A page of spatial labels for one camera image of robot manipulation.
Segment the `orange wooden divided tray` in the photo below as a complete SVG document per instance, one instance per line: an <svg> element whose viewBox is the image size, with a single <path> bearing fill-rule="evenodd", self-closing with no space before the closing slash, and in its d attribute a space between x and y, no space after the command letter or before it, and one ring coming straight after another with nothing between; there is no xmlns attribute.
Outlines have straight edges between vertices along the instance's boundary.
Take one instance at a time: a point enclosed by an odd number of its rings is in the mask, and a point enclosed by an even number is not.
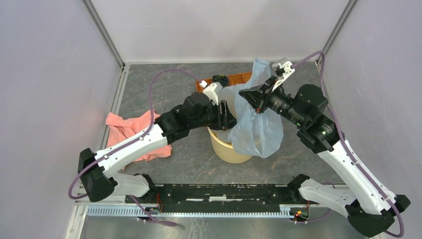
<svg viewBox="0 0 422 239"><path fill-rule="evenodd" d="M208 85L216 80L217 78L227 78L227 86L233 86L237 84L245 84L249 81L252 76L252 72L245 72L232 75L214 75L211 78L203 79Z"/></svg>

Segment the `yellow plastic trash bin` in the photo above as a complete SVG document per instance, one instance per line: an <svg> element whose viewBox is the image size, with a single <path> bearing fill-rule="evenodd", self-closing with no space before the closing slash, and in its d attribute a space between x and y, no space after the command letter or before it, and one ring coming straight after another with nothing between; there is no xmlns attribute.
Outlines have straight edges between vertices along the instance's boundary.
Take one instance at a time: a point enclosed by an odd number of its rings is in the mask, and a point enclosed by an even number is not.
<svg viewBox="0 0 422 239"><path fill-rule="evenodd" d="M237 153L231 144L221 141L210 128L207 130L210 134L212 148L221 160L231 164L240 164L252 158L251 155Z"/></svg>

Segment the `translucent blue plastic trash bag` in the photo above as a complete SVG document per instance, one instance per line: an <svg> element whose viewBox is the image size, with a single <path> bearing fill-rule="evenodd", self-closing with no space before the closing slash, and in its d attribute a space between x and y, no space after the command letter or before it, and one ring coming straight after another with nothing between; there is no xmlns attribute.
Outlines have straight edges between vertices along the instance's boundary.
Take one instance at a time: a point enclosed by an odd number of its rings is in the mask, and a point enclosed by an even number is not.
<svg viewBox="0 0 422 239"><path fill-rule="evenodd" d="M261 85L271 76L270 62L256 58L252 76L247 83L225 87L218 95L221 100L227 101L228 109L237 124L229 130L212 132L223 142L231 143L239 154L267 158L281 146L284 136L281 117L271 110L257 114L239 94L241 90Z"/></svg>

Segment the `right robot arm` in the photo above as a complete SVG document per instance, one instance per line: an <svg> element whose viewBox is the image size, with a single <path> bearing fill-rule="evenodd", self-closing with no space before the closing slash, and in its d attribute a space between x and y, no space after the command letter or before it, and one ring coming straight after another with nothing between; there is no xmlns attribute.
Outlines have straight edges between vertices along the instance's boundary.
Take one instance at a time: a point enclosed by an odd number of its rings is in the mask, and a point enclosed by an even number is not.
<svg viewBox="0 0 422 239"><path fill-rule="evenodd" d="M410 200L387 189L350 148L337 120L323 113L328 100L320 87L302 85L292 97L271 77L259 86L240 90L239 95L257 113L272 110L295 124L300 141L323 159L350 189L349 193L342 192L301 174L288 184L291 202L307 200L327 207L346 217L355 230L369 238L388 233L393 223L399 224L396 237L404 235L401 214Z"/></svg>

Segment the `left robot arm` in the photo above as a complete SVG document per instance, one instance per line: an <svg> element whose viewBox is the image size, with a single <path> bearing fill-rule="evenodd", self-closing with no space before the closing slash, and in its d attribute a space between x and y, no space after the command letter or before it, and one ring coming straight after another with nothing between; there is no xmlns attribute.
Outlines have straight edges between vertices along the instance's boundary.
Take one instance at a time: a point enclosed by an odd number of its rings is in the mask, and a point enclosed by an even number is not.
<svg viewBox="0 0 422 239"><path fill-rule="evenodd" d="M236 125L226 101L214 103L203 93L194 92L181 105L163 113L152 126L111 147L80 153L78 175L90 202L107 197L132 195L145 203L156 198L156 189L146 174L127 175L119 171L154 150L187 137L200 127L228 130Z"/></svg>

